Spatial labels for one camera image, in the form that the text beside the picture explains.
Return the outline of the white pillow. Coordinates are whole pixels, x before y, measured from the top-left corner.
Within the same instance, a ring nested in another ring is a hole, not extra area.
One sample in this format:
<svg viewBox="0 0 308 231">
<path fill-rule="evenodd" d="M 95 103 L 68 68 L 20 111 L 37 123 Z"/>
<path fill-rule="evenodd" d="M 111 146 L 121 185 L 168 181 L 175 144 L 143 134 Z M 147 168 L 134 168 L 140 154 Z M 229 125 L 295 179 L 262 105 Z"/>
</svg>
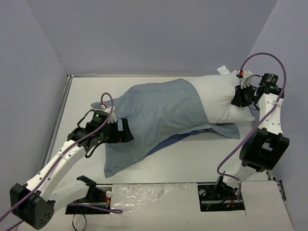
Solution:
<svg viewBox="0 0 308 231">
<path fill-rule="evenodd" d="M 194 77 L 188 81 L 196 89 L 205 115 L 210 124 L 252 122 L 255 118 L 248 107 L 232 105 L 235 88 L 241 81 L 237 71 L 230 72 L 226 66 L 217 69 L 218 75 Z"/>
</svg>

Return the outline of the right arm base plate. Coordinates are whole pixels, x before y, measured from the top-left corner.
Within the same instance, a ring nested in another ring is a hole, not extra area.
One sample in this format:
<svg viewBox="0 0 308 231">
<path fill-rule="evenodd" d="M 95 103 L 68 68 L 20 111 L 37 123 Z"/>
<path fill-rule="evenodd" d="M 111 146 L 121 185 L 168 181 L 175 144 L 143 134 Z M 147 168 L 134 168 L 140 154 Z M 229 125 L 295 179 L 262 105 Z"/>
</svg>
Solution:
<svg viewBox="0 0 308 231">
<path fill-rule="evenodd" d="M 244 211 L 245 205 L 237 195 L 230 191 L 215 191 L 214 183 L 198 184 L 199 206 L 201 212 Z"/>
</svg>

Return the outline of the blue pillowcase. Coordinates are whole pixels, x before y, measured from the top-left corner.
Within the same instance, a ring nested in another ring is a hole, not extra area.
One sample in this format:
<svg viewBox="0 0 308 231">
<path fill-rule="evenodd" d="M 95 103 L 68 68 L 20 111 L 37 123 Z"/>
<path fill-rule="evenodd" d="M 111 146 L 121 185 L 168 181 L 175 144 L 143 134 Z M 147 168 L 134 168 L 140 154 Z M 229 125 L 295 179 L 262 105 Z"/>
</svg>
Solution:
<svg viewBox="0 0 308 231">
<path fill-rule="evenodd" d="M 135 85 L 104 104 L 114 107 L 117 118 L 128 120 L 134 137 L 124 144 L 105 146 L 106 178 L 190 135 L 209 130 L 230 139 L 240 138 L 234 123 L 208 121 L 197 90 L 184 79 Z"/>
</svg>

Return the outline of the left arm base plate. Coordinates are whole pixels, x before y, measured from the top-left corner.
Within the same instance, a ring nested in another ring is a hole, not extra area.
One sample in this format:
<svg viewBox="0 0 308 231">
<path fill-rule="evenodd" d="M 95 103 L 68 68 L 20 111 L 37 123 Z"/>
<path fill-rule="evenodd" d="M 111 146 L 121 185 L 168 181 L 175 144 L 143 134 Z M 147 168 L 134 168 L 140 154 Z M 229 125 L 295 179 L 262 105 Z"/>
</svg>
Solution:
<svg viewBox="0 0 308 231">
<path fill-rule="evenodd" d="M 111 185 L 99 185 L 97 191 L 94 193 L 94 197 L 91 199 L 82 198 L 74 201 L 75 204 L 85 204 L 94 207 L 110 209 L 111 199 L 106 196 L 106 192 L 112 192 Z M 84 207 L 84 206 L 71 206 L 68 205 L 65 209 L 66 215 L 107 215 L 108 211 L 100 211 L 97 209 Z"/>
</svg>

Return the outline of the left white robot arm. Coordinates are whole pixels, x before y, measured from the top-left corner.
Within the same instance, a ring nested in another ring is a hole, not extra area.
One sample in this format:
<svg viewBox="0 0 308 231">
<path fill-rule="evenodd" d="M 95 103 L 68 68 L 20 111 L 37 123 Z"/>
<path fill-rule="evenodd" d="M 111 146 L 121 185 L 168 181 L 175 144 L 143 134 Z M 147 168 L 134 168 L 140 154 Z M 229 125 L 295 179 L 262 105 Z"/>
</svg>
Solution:
<svg viewBox="0 0 308 231">
<path fill-rule="evenodd" d="M 59 152 L 44 168 L 23 185 L 16 183 L 10 189 L 10 212 L 36 230 L 46 226 L 56 210 L 67 205 L 63 200 L 69 196 L 77 194 L 85 201 L 95 199 L 96 183 L 85 176 L 77 178 L 85 183 L 81 189 L 75 184 L 68 193 L 55 195 L 55 187 L 80 159 L 91 157 L 91 150 L 99 144 L 134 139 L 126 118 L 118 119 L 109 108 L 92 112 L 91 121 L 69 133 Z"/>
</svg>

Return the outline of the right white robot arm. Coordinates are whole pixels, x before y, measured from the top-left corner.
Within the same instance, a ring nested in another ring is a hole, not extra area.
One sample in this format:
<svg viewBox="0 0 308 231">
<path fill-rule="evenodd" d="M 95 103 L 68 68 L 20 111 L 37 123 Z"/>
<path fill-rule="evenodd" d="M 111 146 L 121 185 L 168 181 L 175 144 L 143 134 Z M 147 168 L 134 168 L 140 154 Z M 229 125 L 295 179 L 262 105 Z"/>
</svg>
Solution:
<svg viewBox="0 0 308 231">
<path fill-rule="evenodd" d="M 276 84 L 278 76 L 265 73 L 257 87 L 251 85 L 253 75 L 247 71 L 239 77 L 241 83 L 236 86 L 231 103 L 240 108 L 254 105 L 259 111 L 259 123 L 251 130 L 250 137 L 243 139 L 239 162 L 219 174 L 213 192 L 220 199 L 230 193 L 239 195 L 242 182 L 256 173 L 272 170 L 290 143 L 281 128 L 284 92 Z"/>
</svg>

